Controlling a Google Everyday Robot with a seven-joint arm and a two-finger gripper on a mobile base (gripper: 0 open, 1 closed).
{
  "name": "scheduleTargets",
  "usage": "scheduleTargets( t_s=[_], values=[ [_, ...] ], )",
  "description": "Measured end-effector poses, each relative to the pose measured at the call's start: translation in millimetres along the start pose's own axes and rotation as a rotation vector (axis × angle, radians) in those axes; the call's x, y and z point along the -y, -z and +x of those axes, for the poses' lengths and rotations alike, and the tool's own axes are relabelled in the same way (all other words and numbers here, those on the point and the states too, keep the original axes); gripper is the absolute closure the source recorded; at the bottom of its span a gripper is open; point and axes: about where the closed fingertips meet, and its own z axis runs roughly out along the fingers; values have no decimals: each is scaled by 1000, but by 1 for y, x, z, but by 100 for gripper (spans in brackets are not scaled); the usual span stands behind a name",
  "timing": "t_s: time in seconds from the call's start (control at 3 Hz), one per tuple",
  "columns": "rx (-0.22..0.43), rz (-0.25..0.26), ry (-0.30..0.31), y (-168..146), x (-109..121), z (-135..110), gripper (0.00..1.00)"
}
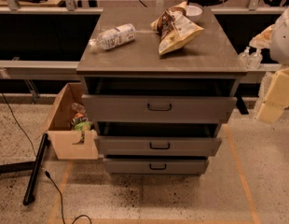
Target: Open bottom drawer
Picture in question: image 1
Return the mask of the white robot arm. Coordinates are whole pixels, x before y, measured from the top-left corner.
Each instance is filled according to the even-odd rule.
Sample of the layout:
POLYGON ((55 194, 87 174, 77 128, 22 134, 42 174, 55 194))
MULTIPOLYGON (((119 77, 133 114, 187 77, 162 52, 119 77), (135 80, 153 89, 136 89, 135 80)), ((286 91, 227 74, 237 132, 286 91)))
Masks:
POLYGON ((269 49, 270 58, 282 65, 282 69, 272 75, 256 115, 258 120, 273 123, 289 106, 289 7, 274 24, 253 37, 249 45, 269 49))

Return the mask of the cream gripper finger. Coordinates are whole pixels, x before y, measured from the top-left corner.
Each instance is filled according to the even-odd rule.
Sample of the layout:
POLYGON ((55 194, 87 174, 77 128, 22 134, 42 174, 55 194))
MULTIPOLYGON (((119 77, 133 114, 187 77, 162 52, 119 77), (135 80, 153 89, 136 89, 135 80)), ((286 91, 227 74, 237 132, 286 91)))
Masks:
POLYGON ((256 115, 258 120, 266 123, 277 121, 289 106, 289 67, 272 75, 268 91, 256 115))

